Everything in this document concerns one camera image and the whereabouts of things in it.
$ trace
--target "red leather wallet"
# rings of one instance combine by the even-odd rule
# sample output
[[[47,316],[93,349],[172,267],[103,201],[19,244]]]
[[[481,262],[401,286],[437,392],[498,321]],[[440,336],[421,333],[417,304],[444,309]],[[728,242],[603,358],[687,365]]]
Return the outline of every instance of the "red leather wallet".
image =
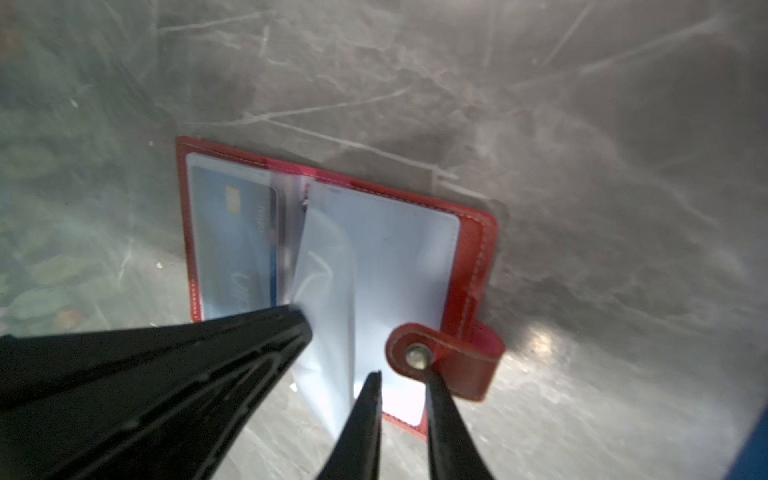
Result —
[[[442,375],[453,395],[474,401],[483,400],[505,350],[504,343],[492,330],[475,321],[498,232],[492,215],[328,171],[276,161],[196,138],[178,137],[176,156],[189,273],[190,309],[192,320],[195,322],[200,322],[202,316],[192,234],[190,187],[187,179],[187,155],[194,153],[283,174],[311,177],[321,183],[456,215],[460,228],[440,331],[418,323],[402,325],[392,331],[387,340],[386,358],[396,372],[423,382],[423,371],[412,368],[406,362],[408,347],[421,343],[431,350],[432,368]],[[387,414],[385,418],[419,438],[424,439],[426,436],[425,414],[418,426],[411,426]]]

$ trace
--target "card holder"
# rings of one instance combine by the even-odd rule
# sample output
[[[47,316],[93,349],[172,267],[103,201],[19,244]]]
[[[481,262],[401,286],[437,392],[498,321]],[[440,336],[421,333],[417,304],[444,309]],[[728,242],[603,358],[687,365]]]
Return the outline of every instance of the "card holder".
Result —
[[[189,137],[177,165],[193,321],[300,305],[315,339],[294,379],[332,434],[381,370],[385,417],[425,436],[413,343],[454,395],[482,400],[505,349],[475,321],[490,214]]]

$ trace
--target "gray marble tabletop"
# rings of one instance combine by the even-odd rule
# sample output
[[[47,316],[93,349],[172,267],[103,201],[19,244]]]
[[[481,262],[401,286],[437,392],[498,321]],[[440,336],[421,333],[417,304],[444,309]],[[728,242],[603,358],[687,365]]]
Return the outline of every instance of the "gray marble tabletop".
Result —
[[[0,0],[0,330],[189,321],[199,135],[498,218],[498,478],[721,478],[768,398],[766,55],[763,0]],[[218,480],[314,477],[290,387]]]

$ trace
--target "credit card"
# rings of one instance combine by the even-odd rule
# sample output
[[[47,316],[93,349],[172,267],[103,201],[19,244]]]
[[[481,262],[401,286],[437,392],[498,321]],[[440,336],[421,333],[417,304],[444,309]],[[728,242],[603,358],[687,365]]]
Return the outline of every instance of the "credit card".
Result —
[[[190,185],[203,318],[276,306],[277,190],[200,166]]]

